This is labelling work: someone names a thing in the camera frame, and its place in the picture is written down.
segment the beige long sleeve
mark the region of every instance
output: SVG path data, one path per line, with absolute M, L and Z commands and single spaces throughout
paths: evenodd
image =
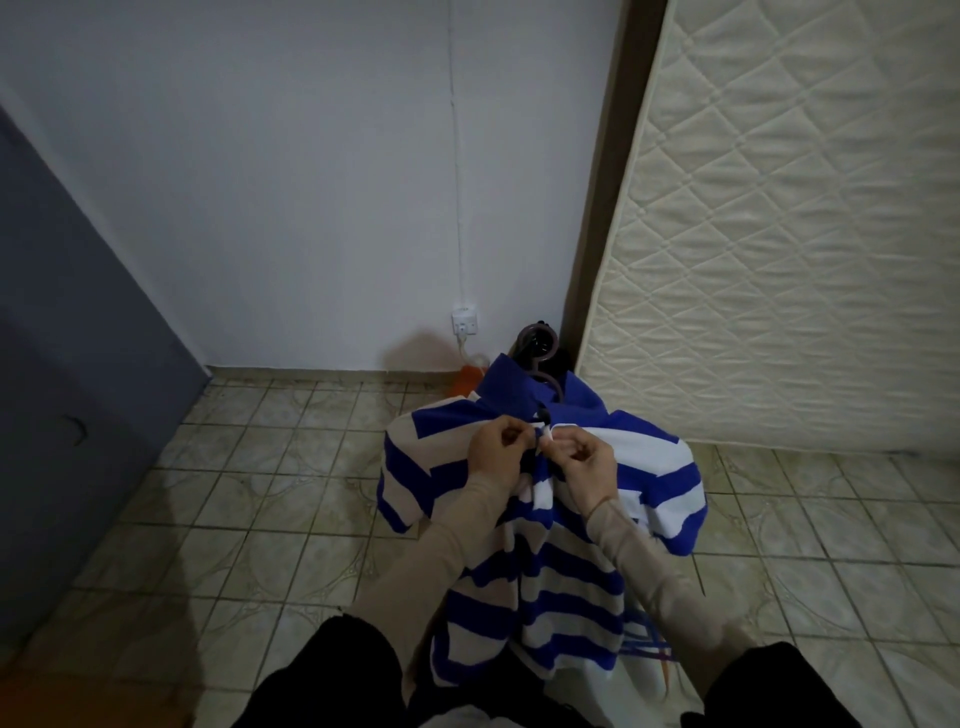
M 701 697 L 727 665 L 756 646 L 689 579 L 675 572 L 661 546 L 631 521 L 619 499 L 596 507 L 587 533 L 623 575 Z
M 387 638 L 404 672 L 444 596 L 460 578 L 467 554 L 493 531 L 509 495 L 493 480 L 472 475 L 426 533 L 347 609 Z

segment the mattress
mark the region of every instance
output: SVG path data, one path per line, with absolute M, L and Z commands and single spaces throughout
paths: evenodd
M 955 0 L 675 0 L 577 371 L 690 440 L 960 454 Z

